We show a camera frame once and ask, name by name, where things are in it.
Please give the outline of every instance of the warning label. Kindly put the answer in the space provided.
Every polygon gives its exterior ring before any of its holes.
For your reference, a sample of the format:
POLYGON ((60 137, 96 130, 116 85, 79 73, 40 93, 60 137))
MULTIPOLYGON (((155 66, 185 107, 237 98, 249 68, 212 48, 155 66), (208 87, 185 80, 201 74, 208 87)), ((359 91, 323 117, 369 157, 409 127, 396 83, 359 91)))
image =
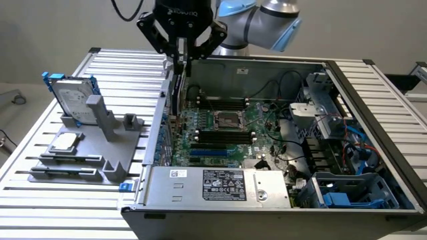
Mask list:
POLYGON ((203 170, 203 199, 207 201, 245 201, 243 171, 203 170))

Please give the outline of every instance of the motherboard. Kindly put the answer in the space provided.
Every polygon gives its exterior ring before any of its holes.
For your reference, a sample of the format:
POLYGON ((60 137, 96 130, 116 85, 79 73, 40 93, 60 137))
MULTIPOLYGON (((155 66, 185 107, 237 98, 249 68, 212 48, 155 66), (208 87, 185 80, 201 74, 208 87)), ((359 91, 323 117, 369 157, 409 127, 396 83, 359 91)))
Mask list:
POLYGON ((252 168, 265 160, 276 170, 285 167, 275 159, 284 153, 280 117, 271 114, 277 108, 261 101, 187 102, 176 119, 172 166, 252 168))

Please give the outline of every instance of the power supply label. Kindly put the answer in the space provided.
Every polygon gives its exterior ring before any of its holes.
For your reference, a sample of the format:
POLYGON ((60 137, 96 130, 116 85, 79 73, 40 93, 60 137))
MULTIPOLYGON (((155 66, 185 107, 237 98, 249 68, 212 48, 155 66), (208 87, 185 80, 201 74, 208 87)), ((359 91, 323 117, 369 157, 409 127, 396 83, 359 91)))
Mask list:
POLYGON ((207 201, 245 201, 243 171, 203 170, 203 199, 207 201))

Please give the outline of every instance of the white wall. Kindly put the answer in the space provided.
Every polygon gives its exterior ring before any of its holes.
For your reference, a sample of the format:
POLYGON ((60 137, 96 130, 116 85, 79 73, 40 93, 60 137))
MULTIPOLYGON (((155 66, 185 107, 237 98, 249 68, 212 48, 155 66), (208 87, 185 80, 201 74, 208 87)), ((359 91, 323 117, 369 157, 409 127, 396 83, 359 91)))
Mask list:
MULTIPOLYGON (((117 0, 127 16, 137 2, 117 0)), ((281 55, 372 59, 384 72, 401 74, 427 61, 426 0, 297 3, 303 25, 281 55)), ((145 0, 144 10, 152 5, 145 0)), ((151 48, 109 0, 0 0, 0 82, 41 83, 43 71, 71 74, 91 47, 151 48)))

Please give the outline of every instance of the slotted metal table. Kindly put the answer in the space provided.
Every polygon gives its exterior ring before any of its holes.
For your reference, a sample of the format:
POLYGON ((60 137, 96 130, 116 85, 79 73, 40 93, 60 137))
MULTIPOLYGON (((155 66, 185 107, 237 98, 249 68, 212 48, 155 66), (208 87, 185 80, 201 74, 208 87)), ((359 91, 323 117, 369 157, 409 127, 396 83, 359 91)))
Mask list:
MULTIPOLYGON (((332 60, 427 185, 424 117, 375 65, 361 60, 332 60)), ((88 53, 73 73, 77 77, 96 77, 107 108, 116 115, 136 113, 145 120, 127 180, 136 179, 141 172, 163 69, 163 55, 101 49, 88 53)), ((0 239, 135 240, 117 211, 117 199, 131 203, 133 193, 119 193, 117 186, 111 185, 27 181, 28 170, 37 164, 37 156, 63 125, 60 116, 61 108, 53 100, 0 169, 0 239)), ((421 234, 427 234, 427 228, 404 235, 404 239, 424 239, 421 234)), ((400 235, 384 239, 397 240, 400 235)))

